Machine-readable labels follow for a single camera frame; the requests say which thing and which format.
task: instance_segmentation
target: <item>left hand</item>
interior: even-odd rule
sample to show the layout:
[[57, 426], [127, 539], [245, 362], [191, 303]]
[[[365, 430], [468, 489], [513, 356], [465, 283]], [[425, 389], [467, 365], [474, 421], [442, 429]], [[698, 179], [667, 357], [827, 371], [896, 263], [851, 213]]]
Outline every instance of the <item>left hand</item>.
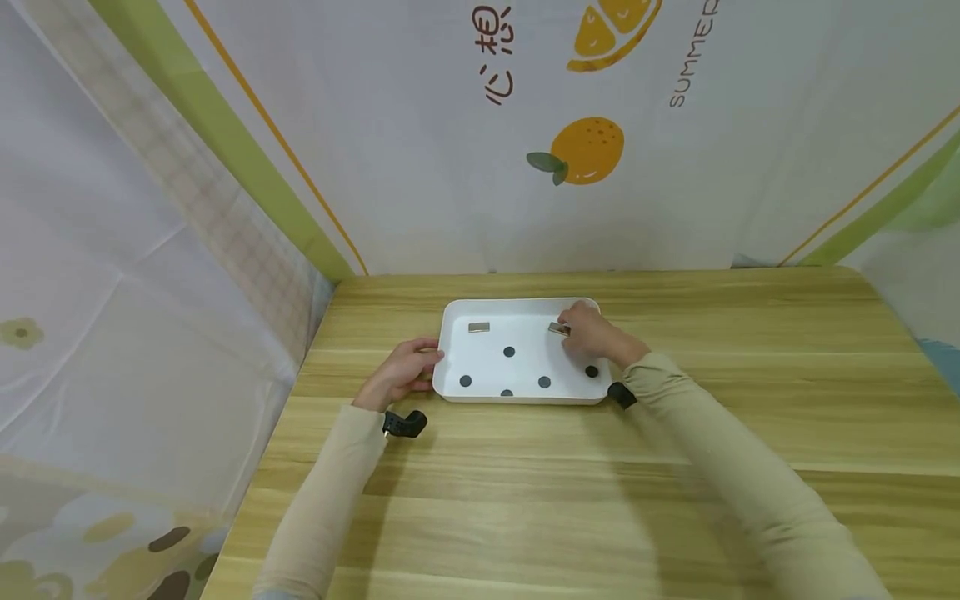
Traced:
[[436, 338], [400, 343], [360, 388], [353, 406], [382, 413], [410, 392], [429, 392], [433, 388], [431, 382], [418, 377], [432, 374], [444, 358], [444, 351], [437, 349], [439, 343]]

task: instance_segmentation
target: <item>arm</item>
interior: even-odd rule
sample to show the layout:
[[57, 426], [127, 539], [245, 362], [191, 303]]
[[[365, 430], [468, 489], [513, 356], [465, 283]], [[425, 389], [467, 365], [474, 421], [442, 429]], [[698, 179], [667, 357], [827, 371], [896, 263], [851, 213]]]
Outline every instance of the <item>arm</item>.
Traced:
[[427, 391], [444, 354], [437, 340], [404, 342], [344, 406], [320, 456], [276, 528], [253, 587], [258, 600], [323, 598], [344, 545], [353, 510], [387, 445], [383, 412], [411, 391]]
[[[881, 600], [889, 592], [850, 532], [760, 438], [662, 354], [588, 306], [561, 315], [570, 351], [605, 356], [742, 524], [788, 598]], [[632, 417], [640, 409], [627, 410]]]

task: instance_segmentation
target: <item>wrist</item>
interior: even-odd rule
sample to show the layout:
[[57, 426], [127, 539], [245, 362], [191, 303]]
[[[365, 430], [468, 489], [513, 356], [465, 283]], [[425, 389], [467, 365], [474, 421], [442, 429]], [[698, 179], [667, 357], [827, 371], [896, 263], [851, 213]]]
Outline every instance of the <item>wrist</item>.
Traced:
[[620, 370], [639, 362], [650, 353], [650, 347], [634, 336], [619, 329], [613, 337], [605, 358], [613, 362]]
[[371, 377], [364, 382], [350, 404], [364, 410], [382, 413], [387, 410], [387, 406], [390, 404], [389, 395], [390, 386], [375, 377]]

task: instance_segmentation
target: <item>hand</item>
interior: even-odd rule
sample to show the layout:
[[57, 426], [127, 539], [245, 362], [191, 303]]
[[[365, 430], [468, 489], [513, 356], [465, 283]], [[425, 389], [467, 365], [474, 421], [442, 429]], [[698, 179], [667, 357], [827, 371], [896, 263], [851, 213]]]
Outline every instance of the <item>hand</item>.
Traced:
[[607, 358], [626, 369], [650, 353], [650, 347], [604, 319], [599, 310], [583, 300], [560, 313], [557, 322], [569, 325], [564, 348], [573, 354]]
[[360, 388], [353, 406], [382, 413], [410, 392], [429, 392], [430, 381], [418, 377], [432, 374], [444, 358], [444, 351], [437, 349], [439, 343], [434, 338], [417, 338], [399, 344]]

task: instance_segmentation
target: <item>chinese characters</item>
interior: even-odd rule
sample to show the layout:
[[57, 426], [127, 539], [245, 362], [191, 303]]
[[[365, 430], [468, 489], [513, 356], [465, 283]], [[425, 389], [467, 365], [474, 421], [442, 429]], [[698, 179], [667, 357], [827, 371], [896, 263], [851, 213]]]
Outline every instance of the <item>chinese characters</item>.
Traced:
[[[502, 12], [497, 12], [489, 6], [478, 6], [473, 9], [473, 29], [479, 34], [473, 43], [480, 46], [481, 54], [489, 53], [491, 57], [495, 57], [498, 52], [504, 55], [514, 53], [510, 47], [514, 41], [514, 26], [507, 22], [510, 10], [511, 7], [507, 7]], [[489, 68], [489, 65], [484, 63], [480, 67], [480, 75], [485, 76]], [[487, 92], [487, 100], [502, 107], [503, 99], [509, 98], [514, 93], [514, 76], [509, 69], [502, 74], [493, 72], [484, 90]]]

